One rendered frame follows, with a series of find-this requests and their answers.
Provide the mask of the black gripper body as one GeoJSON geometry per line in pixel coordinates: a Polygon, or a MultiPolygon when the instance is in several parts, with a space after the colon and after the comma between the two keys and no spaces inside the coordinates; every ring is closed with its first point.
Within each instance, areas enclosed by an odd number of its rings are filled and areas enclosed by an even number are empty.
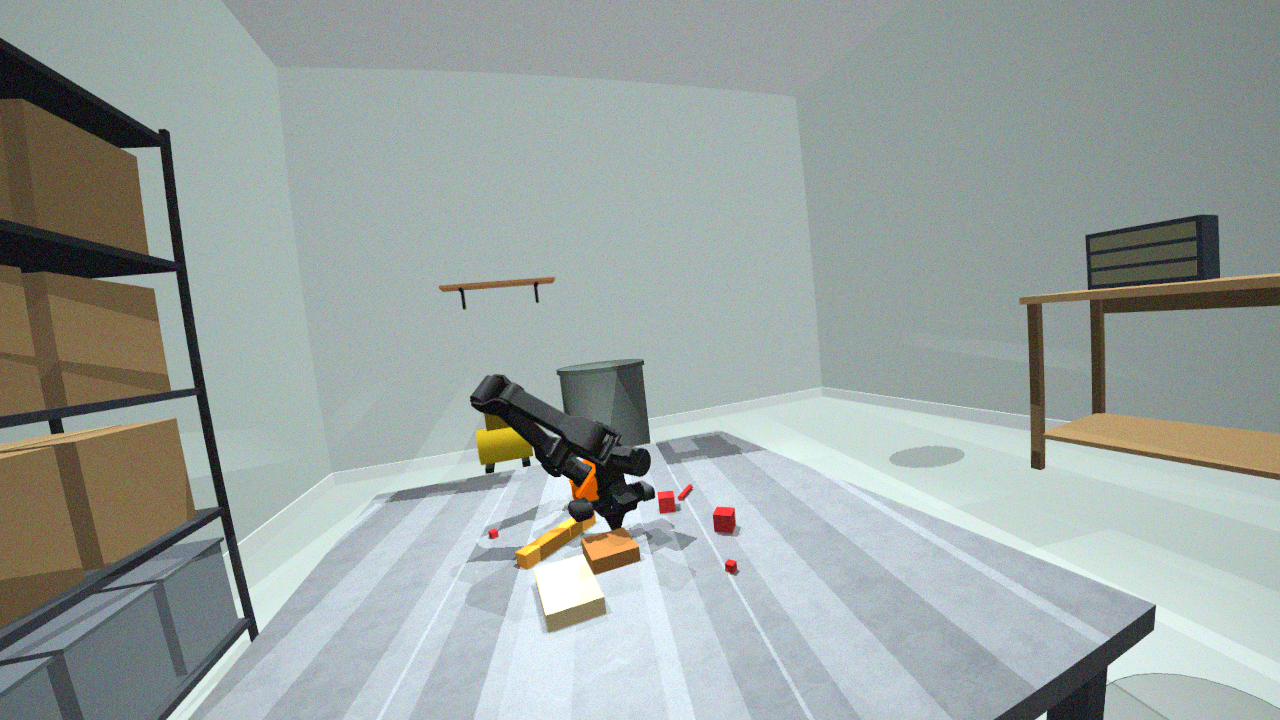
{"type": "MultiPolygon", "coordinates": [[[[621,477],[621,475],[625,475],[625,473],[620,473],[620,471],[598,473],[598,471],[594,471],[594,477],[596,478],[596,496],[598,496],[598,498],[593,500],[590,502],[585,497],[571,501],[568,503],[568,509],[570,509],[570,515],[573,518],[573,520],[575,521],[585,521],[588,519],[591,519],[593,515],[594,515],[593,509],[596,509],[596,511],[600,512],[600,514],[611,512],[611,503],[607,503],[607,505],[602,503],[602,491],[603,491],[603,487],[605,484],[605,480],[611,480],[611,484],[612,484],[612,483],[617,482],[618,477],[621,477]]],[[[655,498],[655,489],[653,488],[653,486],[648,484],[645,480],[640,480],[640,482],[644,486],[644,498],[643,498],[643,501],[646,502],[646,501],[649,501],[652,498],[655,498]]]]}

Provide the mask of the pale yellow flat board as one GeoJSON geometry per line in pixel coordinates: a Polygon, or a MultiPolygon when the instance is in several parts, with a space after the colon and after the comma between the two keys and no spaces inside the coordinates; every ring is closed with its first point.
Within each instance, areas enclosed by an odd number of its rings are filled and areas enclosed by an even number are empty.
{"type": "Polygon", "coordinates": [[[607,614],[605,597],[582,555],[532,570],[548,633],[607,614]]]}

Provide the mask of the orange flat bar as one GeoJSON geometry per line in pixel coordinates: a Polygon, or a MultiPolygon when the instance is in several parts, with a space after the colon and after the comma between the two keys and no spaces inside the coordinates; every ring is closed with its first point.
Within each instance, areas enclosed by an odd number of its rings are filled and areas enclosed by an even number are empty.
{"type": "Polygon", "coordinates": [[[595,512],[591,519],[585,521],[575,521],[573,518],[562,523],[547,532],[545,536],[538,538],[532,543],[524,546],[524,548],[516,552],[518,568],[530,569],[532,565],[547,559],[550,553],[559,550],[563,544],[572,541],[576,536],[582,534],[590,527],[596,524],[595,512]]]}

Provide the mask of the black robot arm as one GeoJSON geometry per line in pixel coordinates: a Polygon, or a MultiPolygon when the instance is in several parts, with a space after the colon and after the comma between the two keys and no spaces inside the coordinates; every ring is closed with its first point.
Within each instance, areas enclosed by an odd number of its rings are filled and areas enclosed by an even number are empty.
{"type": "MultiPolygon", "coordinates": [[[[593,469],[579,457],[593,462],[598,473],[620,471],[634,477],[644,477],[652,465],[650,454],[645,448],[620,445],[621,436],[614,428],[585,416],[566,415],[529,395],[506,375],[486,375],[470,401],[477,411],[500,416],[532,445],[535,457],[548,474],[563,474],[579,488],[593,469]],[[538,425],[561,438],[548,436],[538,425]],[[609,436],[607,441],[605,434],[609,436]]],[[[627,484],[625,475],[612,484],[605,480],[602,491],[602,503],[611,503],[620,515],[636,510],[643,498],[643,483],[639,480],[627,484]]]]}

